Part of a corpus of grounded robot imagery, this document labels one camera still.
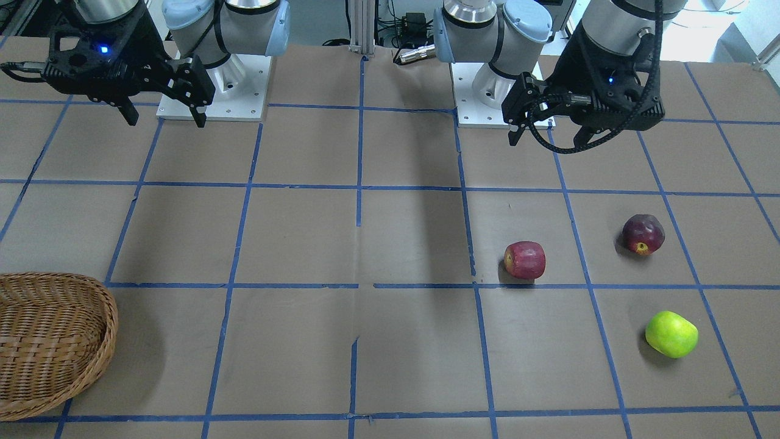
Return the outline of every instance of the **wicker basket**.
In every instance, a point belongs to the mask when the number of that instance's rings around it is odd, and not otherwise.
[[[0,274],[0,420],[38,415],[89,387],[116,331],[114,298],[95,279]]]

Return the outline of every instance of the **light blue joint cover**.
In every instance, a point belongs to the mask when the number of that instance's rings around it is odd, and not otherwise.
[[[532,41],[546,43],[550,38],[552,17],[534,0],[506,0],[504,17],[515,30]]]
[[[287,52],[287,43],[290,37],[290,4],[282,0],[279,11],[276,13],[276,21],[271,29],[271,37],[268,39],[266,56],[281,56]]]
[[[441,62],[455,62],[452,54],[452,46],[449,44],[447,26],[442,15],[441,8],[434,10],[434,44],[436,45],[436,58]]]
[[[214,7],[214,0],[164,0],[162,15],[170,30],[179,30],[200,20]]]

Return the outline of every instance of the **red apple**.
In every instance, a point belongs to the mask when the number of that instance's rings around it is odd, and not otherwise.
[[[516,242],[508,246],[504,252],[506,271],[518,279],[537,279],[544,274],[546,264],[544,250],[537,242]]]
[[[658,218],[647,214],[634,215],[626,221],[620,237],[623,247],[642,256],[658,250],[666,239]]]

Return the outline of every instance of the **green apple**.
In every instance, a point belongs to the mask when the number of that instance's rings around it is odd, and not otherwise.
[[[696,347],[699,330],[680,315],[661,311],[647,324],[644,338],[656,351],[678,359]]]

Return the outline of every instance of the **white mounting plate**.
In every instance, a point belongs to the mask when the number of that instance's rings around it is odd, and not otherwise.
[[[246,67],[246,80],[225,93],[215,93],[214,102],[206,107],[208,120],[260,122],[263,120],[271,76],[271,56],[238,55]],[[190,110],[179,101],[163,95],[157,116],[169,120],[192,120]]]
[[[455,103],[458,106],[458,126],[464,128],[502,128],[509,127],[504,123],[504,115],[500,109],[491,108],[477,99],[471,89],[471,83],[474,77],[482,67],[482,62],[456,62],[450,64],[452,71],[452,89],[455,92]],[[539,64],[534,67],[532,74],[537,78],[542,78]],[[534,125],[540,128],[547,128],[552,124],[555,126],[555,119],[550,117],[546,120],[540,120]]]

